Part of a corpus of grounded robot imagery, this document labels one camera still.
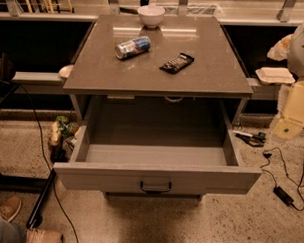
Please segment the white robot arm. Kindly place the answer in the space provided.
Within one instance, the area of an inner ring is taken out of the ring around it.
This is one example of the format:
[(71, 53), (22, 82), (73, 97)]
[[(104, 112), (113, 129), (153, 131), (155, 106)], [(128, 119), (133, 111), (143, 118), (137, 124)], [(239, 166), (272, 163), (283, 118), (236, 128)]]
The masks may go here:
[(278, 141), (291, 140), (304, 129), (304, 21), (292, 34), (287, 62), (298, 79), (291, 86), (280, 87), (277, 114), (270, 124)]

